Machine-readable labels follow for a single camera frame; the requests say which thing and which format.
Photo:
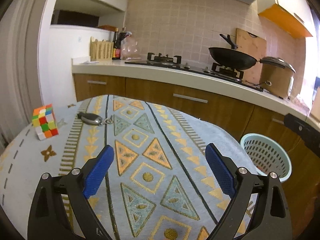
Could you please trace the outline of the wooden kitchen cabinet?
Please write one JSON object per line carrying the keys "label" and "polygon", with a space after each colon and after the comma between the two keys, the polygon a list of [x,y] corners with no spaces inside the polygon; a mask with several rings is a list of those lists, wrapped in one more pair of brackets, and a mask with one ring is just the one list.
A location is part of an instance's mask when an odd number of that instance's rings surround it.
{"label": "wooden kitchen cabinet", "polygon": [[284,116],[252,103],[186,85],[110,75],[74,74],[76,99],[114,94],[169,106],[223,128],[234,139],[259,133],[278,142],[292,163],[291,177],[284,183],[290,209],[293,237],[305,239],[303,231],[315,234],[313,216],[318,211],[319,157],[301,135],[282,124]]}

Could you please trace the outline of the light blue waste basket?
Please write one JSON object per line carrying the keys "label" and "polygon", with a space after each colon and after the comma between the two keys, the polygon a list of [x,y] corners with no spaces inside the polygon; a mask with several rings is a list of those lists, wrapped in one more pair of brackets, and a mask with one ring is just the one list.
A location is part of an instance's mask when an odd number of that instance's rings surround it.
{"label": "light blue waste basket", "polygon": [[290,178],[291,160],[276,141],[261,134],[248,133],[241,138],[240,145],[260,175],[266,176],[270,172],[275,172],[281,183]]}

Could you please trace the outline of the brown rice cooker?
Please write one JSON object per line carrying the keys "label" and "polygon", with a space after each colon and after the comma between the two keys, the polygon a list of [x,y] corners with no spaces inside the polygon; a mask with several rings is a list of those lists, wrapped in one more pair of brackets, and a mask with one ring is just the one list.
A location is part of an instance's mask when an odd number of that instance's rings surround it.
{"label": "brown rice cooker", "polygon": [[292,92],[295,69],[281,58],[266,56],[262,64],[260,86],[271,94],[287,99]]}

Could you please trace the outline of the rubik's cube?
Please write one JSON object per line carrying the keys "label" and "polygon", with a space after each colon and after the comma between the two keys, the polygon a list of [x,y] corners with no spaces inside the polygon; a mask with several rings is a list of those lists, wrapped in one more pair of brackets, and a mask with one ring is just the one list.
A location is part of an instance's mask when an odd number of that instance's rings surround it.
{"label": "rubik's cube", "polygon": [[31,122],[39,140],[59,134],[52,104],[34,109]]}

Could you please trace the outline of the wooden cutting board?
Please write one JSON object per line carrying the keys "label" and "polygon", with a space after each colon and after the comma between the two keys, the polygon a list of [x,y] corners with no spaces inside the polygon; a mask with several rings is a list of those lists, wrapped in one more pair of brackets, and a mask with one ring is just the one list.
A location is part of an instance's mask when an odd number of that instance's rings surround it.
{"label": "wooden cutting board", "polygon": [[[236,44],[238,50],[251,55],[256,60],[262,59],[266,56],[267,42],[265,39],[260,38],[245,30],[236,29]],[[253,67],[244,71],[243,80],[253,84],[258,84],[260,81],[262,64],[257,62]]]}

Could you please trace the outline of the black wok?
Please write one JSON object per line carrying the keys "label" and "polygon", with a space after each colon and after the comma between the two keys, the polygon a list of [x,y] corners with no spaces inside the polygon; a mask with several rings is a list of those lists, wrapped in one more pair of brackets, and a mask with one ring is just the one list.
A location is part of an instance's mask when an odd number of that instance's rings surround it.
{"label": "black wok", "polygon": [[220,34],[220,36],[231,46],[231,49],[222,47],[209,48],[211,57],[219,65],[237,70],[247,70],[258,62],[251,55],[238,51],[238,45],[231,40],[229,34],[227,36]]}

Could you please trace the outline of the black car key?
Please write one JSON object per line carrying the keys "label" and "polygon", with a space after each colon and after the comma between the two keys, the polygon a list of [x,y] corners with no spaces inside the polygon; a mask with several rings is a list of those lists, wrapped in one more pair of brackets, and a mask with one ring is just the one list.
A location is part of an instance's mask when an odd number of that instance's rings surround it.
{"label": "black car key", "polygon": [[79,112],[77,114],[78,119],[84,122],[87,125],[91,126],[103,126],[106,124],[113,124],[114,120],[112,118],[102,118],[101,116],[94,113],[84,113]]}

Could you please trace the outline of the patterned blue tablecloth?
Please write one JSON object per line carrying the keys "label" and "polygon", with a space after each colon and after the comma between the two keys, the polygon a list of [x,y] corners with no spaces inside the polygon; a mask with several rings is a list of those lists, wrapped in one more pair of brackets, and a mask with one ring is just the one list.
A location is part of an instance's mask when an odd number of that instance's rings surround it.
{"label": "patterned blue tablecloth", "polygon": [[[1,155],[1,208],[22,236],[40,176],[66,175],[105,145],[114,161],[89,204],[113,239],[208,237],[230,201],[204,156],[210,143],[255,173],[223,129],[165,106],[104,95],[54,112],[58,135],[41,141],[29,125]],[[79,112],[114,123],[87,125]]]}

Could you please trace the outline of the black gas stove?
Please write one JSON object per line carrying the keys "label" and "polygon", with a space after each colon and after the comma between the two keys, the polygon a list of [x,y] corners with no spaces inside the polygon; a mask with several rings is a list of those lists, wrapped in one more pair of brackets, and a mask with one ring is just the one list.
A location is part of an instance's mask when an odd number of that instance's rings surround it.
{"label": "black gas stove", "polygon": [[161,53],[155,55],[154,53],[148,53],[146,60],[127,60],[126,64],[140,64],[143,66],[162,67],[169,69],[181,70],[184,72],[191,72],[201,74],[205,76],[211,76],[217,79],[237,83],[239,85],[251,88],[263,92],[264,89],[260,85],[254,85],[248,81],[244,81],[244,71],[227,68],[217,63],[213,63],[211,67],[196,67],[191,66],[187,62],[182,63],[182,57],[179,55],[169,57],[163,56]]}

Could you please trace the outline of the white countertop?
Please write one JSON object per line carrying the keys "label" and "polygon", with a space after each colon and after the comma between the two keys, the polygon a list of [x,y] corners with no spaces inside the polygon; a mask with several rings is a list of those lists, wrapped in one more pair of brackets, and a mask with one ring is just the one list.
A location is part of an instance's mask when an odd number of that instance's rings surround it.
{"label": "white countertop", "polygon": [[89,56],[71,59],[72,73],[129,77],[199,89],[252,103],[282,115],[290,113],[319,130],[319,122],[305,110],[294,105],[289,100],[280,99],[267,92],[259,92],[215,77],[181,70],[128,64],[122,60],[92,63],[89,62],[89,59]]}

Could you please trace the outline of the wicker basket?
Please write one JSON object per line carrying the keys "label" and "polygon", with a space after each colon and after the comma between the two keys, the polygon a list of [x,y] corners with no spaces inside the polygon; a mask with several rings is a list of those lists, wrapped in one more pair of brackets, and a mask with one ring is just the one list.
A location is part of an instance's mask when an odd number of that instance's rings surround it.
{"label": "wicker basket", "polygon": [[105,40],[99,41],[91,37],[89,49],[91,61],[112,60],[113,42]]}

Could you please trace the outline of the dark sauce bottle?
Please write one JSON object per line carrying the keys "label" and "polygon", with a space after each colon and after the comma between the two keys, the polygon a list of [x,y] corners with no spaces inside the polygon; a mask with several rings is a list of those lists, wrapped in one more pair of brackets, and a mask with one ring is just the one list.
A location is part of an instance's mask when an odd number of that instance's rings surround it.
{"label": "dark sauce bottle", "polygon": [[112,50],[112,60],[119,60],[120,59],[120,52],[121,52],[121,41],[119,39],[119,31],[116,28],[113,37],[113,50]]}

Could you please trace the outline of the clear plastic bag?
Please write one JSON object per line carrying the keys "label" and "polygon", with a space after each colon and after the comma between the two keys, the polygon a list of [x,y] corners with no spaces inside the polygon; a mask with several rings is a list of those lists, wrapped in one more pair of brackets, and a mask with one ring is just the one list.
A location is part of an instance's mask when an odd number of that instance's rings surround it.
{"label": "clear plastic bag", "polygon": [[136,61],[142,59],[138,52],[138,43],[131,35],[121,41],[120,54],[122,60]]}

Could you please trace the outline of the orange wall cabinet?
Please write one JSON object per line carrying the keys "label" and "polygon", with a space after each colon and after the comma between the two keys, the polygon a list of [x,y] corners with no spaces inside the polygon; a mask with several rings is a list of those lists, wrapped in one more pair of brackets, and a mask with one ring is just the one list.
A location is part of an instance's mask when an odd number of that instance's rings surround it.
{"label": "orange wall cabinet", "polygon": [[258,15],[267,18],[293,38],[315,35],[313,18],[306,0],[257,0]]}

